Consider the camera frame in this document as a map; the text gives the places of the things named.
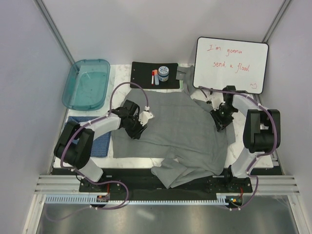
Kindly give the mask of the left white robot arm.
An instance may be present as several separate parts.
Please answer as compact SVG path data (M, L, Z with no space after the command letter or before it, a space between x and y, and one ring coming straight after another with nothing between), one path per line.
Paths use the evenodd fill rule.
M90 186L97 192L105 190L107 180L103 177L103 170L91 159L94 141L100 136L125 129L131 139L139 139L147 128L147 123L154 118L149 107L140 111L140 107L126 100L121 107L110 110L102 117L85 121L68 121L54 148L54 156L60 159L60 165L69 164L68 169L90 180Z

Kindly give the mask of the grey long sleeve shirt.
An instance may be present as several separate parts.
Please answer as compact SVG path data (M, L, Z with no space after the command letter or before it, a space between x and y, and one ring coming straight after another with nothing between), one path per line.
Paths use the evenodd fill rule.
M193 67L178 67L181 92L131 90L126 98L140 107L148 103L154 118L137 140L124 129L112 132L114 158L161 158L161 165L151 171L166 188L221 174L228 147L235 142L234 127L218 131L211 116L213 107L191 98L193 75Z

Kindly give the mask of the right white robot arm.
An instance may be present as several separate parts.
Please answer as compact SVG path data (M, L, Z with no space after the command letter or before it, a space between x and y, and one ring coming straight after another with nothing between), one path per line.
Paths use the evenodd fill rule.
M240 178L250 176L260 158L272 154L279 147L280 112L263 107L245 91L237 91L234 86L226 86L217 92L223 94L224 100L218 109L211 111L218 132L232 123L233 113L240 112L245 117L244 148L234 164L228 167L223 179L224 188L234 192L241 186Z

